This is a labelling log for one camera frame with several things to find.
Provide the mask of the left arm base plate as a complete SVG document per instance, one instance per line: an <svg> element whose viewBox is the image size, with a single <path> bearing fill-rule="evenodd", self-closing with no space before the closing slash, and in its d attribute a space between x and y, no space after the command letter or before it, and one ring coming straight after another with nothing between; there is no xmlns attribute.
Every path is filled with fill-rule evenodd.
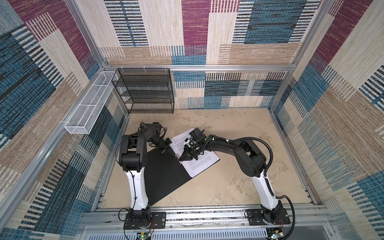
<svg viewBox="0 0 384 240"><path fill-rule="evenodd" d="M124 230L164 229L166 226L166 212L130 211L126 215Z"/></svg>

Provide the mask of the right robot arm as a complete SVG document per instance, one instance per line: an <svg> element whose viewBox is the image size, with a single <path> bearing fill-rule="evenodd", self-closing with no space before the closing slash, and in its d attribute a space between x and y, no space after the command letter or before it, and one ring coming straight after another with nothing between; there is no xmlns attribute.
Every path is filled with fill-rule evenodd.
<svg viewBox="0 0 384 240"><path fill-rule="evenodd" d="M261 200L263 221L274 224L280 220L283 205L275 195L268 179L268 169L273 161L271 147L263 140L243 137L230 140L215 135L204 135L204 131L195 129L184 141L180 162L197 160L205 152L218 151L236 158L242 172L250 177Z"/></svg>

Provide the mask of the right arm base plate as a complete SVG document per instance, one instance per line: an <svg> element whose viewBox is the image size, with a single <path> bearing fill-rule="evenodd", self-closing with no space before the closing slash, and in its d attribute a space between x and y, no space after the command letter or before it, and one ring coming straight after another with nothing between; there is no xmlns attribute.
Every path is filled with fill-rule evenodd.
<svg viewBox="0 0 384 240"><path fill-rule="evenodd" d="M286 209L268 210L268 209L248 209L244 213L248 219L250 226L267 226L267 225L290 225L291 220Z"/></svg>

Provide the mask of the text sheet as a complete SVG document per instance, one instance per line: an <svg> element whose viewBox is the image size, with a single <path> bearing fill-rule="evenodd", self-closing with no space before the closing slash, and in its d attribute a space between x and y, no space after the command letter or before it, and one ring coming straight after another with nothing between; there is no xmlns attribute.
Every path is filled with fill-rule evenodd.
<svg viewBox="0 0 384 240"><path fill-rule="evenodd" d="M180 157L182 156L184 150L184 143L186 139L191 139L190 132L194 130L194 128L185 131L176 137L172 138L171 148L176 154L177 160L182 164L187 173L191 178L194 178L201 172L205 171L207 168L215 164L220 160L220 158L214 153L210 151L205 151L203 155L199 155L198 159L192 159L190 161L181 161Z"/></svg>

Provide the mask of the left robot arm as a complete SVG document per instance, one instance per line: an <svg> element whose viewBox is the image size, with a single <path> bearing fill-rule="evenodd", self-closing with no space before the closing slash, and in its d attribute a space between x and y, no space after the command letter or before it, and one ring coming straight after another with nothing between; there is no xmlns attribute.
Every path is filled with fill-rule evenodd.
<svg viewBox="0 0 384 240"><path fill-rule="evenodd" d="M148 162L147 143L161 154L169 150L172 141L165 138L167 129L160 123L140 123L138 130L121 139L118 164L129 181L131 205L126 216L126 223L147 228L153 222L149 199L146 193L144 171Z"/></svg>

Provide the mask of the red folder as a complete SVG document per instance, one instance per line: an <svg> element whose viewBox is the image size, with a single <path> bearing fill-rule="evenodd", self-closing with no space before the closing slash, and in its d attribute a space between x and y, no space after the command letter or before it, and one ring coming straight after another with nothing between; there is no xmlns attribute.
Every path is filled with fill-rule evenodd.
<svg viewBox="0 0 384 240"><path fill-rule="evenodd" d="M150 206L192 179L174 155L157 149L148 152L144 176Z"/></svg>

